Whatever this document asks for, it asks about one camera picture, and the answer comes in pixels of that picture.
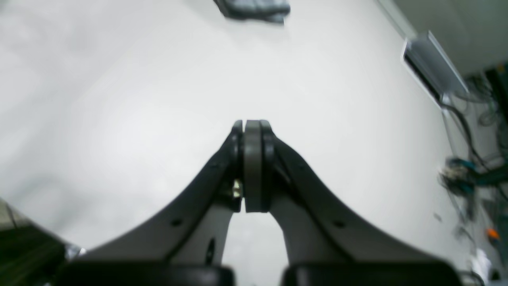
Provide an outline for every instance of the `black object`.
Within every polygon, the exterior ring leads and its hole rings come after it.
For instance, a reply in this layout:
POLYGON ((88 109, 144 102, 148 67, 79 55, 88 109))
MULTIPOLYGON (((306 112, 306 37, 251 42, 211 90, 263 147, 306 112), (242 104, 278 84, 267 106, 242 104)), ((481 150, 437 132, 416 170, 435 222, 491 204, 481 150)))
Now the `black object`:
POLYGON ((506 72, 500 73, 496 69, 491 69, 485 72, 485 76, 492 86, 492 91, 495 100, 499 105, 499 109, 501 110, 505 121, 508 122, 508 83, 506 83, 508 81, 508 76, 506 75, 506 72))
POLYGON ((460 285, 450 266, 350 210, 263 120, 247 121, 244 132, 237 121, 182 194, 65 267, 57 285, 233 285, 233 272, 220 263, 230 218, 239 211, 235 180, 245 182, 247 210, 269 211, 284 232, 285 285, 460 285))
POLYGON ((65 246, 32 225, 0 231, 0 285, 44 285, 65 262, 65 246))
POLYGON ((291 8, 286 3, 271 3, 273 1, 264 0, 213 0, 224 17, 235 20, 261 20, 272 23, 284 24, 284 18, 289 14, 291 8), (236 5, 236 2, 251 2, 251 5, 242 7, 236 5))
POLYGON ((472 271, 470 271, 470 272, 461 271, 461 272, 459 272, 459 274, 462 276, 471 278, 473 281, 475 281, 475 283, 477 285, 485 286, 485 282, 483 281, 483 278, 481 276, 479 276, 478 273, 475 273, 472 271))
POLYGON ((497 186, 500 183, 508 182, 508 164, 488 169, 479 173, 474 164, 459 158, 449 158, 446 161, 447 168, 455 169, 457 175, 442 176, 445 184, 449 187, 458 187, 462 191, 470 192, 475 187, 497 186))

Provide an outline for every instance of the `cable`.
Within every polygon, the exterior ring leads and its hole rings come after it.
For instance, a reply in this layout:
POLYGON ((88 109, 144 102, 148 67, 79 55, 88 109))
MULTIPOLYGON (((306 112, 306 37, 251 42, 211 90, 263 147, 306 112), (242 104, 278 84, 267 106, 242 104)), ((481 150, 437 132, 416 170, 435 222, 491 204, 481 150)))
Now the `cable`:
POLYGON ((497 159, 497 158, 504 158, 504 156, 503 156, 503 154, 496 152, 496 153, 492 153, 492 154, 489 154, 489 155, 483 157, 482 160, 484 162, 488 163, 488 162, 493 161, 494 159, 497 159))
POLYGON ((487 219, 487 210, 485 210, 485 208, 478 208, 478 213, 479 215, 482 217, 482 221, 483 221, 483 226, 484 228, 488 228, 490 226, 490 223, 488 223, 488 219, 487 219))
POLYGON ((504 193, 503 189, 501 188, 501 186, 499 185, 496 185, 496 189, 497 191, 501 194, 501 197, 508 202, 508 196, 504 193))
POLYGON ((453 156, 457 157, 457 151, 455 150, 455 144, 453 144, 453 139, 450 134, 450 127, 448 126, 448 121, 447 121, 444 113, 442 113, 442 116, 443 116, 444 128, 446 129, 446 134, 448 136, 448 142, 450 143, 450 149, 452 149, 453 156))
POLYGON ((466 237, 471 241, 472 245, 471 245, 471 253, 474 253, 477 249, 477 245, 476 245, 476 240, 474 240, 473 236, 466 230, 466 228, 464 226, 461 226, 461 225, 458 225, 457 226, 458 228, 458 233, 459 234, 464 234, 466 235, 466 237))
POLYGON ((501 119, 497 125, 496 140, 499 152, 508 159, 508 125, 506 121, 501 119))
MULTIPOLYGON (((452 94, 452 96, 450 96, 450 103, 451 103, 451 106, 453 107, 457 107, 457 105, 455 104, 455 102, 453 101, 453 98, 456 97, 454 96, 455 93, 452 94)), ((464 110, 460 111, 460 113, 464 114, 464 115, 468 115, 469 114, 469 101, 467 100, 463 100, 465 103, 466 103, 466 107, 464 108, 464 110)))
POLYGON ((469 89, 468 94, 471 96, 466 97, 460 93, 455 93, 457 98, 473 103, 488 103, 492 99, 492 88, 488 85, 486 79, 473 76, 466 80, 466 85, 469 89))
POLYGON ((453 205, 455 211, 457 212, 457 216, 459 217, 460 222, 461 223, 465 223, 466 222, 466 217, 464 216, 464 214, 460 210, 459 204, 457 203, 457 200, 455 199, 454 195, 451 194, 451 192, 447 192, 447 194, 448 194, 448 197, 450 198, 450 201, 452 202, 452 205, 453 205))
POLYGON ((468 148, 469 148, 470 159, 473 159, 474 157, 476 157, 477 160, 481 161, 481 158, 478 155, 478 152, 474 148, 473 141, 472 141, 472 136, 471 136, 471 129, 469 128, 469 125, 468 125, 466 119, 464 118, 464 115, 462 115, 462 113, 460 113, 460 111, 457 108, 455 108, 454 106, 451 106, 451 105, 448 105, 448 104, 444 104, 444 103, 440 103, 439 106, 442 109, 446 109, 446 110, 450 111, 451 113, 453 113, 457 117, 457 119, 459 120, 460 125, 462 126, 462 130, 464 131, 463 136, 464 136, 464 139, 466 140, 466 143, 467 143, 468 148))
POLYGON ((492 124, 496 123, 497 120, 497 114, 496 112, 492 110, 484 111, 480 116, 478 117, 478 124, 481 126, 491 126, 492 124))
POLYGON ((467 142, 467 136, 464 132, 464 128, 461 128, 462 124, 460 123, 460 121, 457 121, 457 116, 454 116, 452 114, 451 118, 453 119, 453 122, 455 122, 455 125, 458 127, 458 129, 460 131, 460 135, 462 135, 462 138, 464 138, 464 140, 466 140, 466 142, 467 142))
POLYGON ((476 280, 477 284, 480 286, 485 286, 485 282, 483 281, 481 276, 479 276, 477 273, 473 271, 459 271, 459 274, 463 276, 468 276, 469 278, 476 280))
POLYGON ((471 222, 471 239, 473 240, 474 250, 472 253, 476 253, 477 250, 477 244, 476 239, 474 239, 474 222, 471 222))
POLYGON ((5 204, 5 208, 7 210, 7 215, 9 216, 9 219, 11 220, 12 226, 14 228, 18 228, 18 225, 16 224, 16 220, 14 219, 14 214, 12 213, 11 208, 7 204, 5 204))

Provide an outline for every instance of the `screw hole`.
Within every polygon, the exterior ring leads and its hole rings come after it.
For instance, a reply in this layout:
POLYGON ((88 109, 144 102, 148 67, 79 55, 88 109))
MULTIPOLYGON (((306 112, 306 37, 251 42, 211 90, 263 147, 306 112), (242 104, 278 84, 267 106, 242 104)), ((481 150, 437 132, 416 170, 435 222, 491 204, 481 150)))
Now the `screw hole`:
POLYGON ((346 227, 346 225, 342 221, 340 221, 340 220, 335 220, 333 222, 333 225, 336 226, 337 228, 344 228, 344 227, 346 227))
POLYGON ((171 225, 172 225, 172 226, 179 226, 179 225, 181 225, 181 224, 182 224, 182 222, 183 222, 183 221, 182 221, 181 219, 179 219, 179 218, 177 218, 177 219, 173 219, 173 220, 171 221, 171 225))
POLYGON ((442 221, 443 221, 443 219, 441 218, 441 216, 440 216, 440 215, 438 215, 438 214, 436 214, 436 213, 434 213, 434 218, 435 218, 435 219, 437 219, 439 222, 442 222, 442 221))
POLYGON ((205 264, 211 265, 213 261, 213 255, 215 254, 215 238, 210 239, 208 243, 208 248, 206 249, 205 254, 205 264))

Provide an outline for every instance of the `metal screw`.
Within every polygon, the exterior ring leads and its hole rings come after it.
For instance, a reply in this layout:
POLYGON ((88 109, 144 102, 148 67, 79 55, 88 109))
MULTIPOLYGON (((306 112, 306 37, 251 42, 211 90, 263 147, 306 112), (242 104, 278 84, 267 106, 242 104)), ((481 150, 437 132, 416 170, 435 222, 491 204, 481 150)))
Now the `metal screw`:
POLYGON ((233 199, 242 197, 242 187, 239 179, 233 182, 233 199))

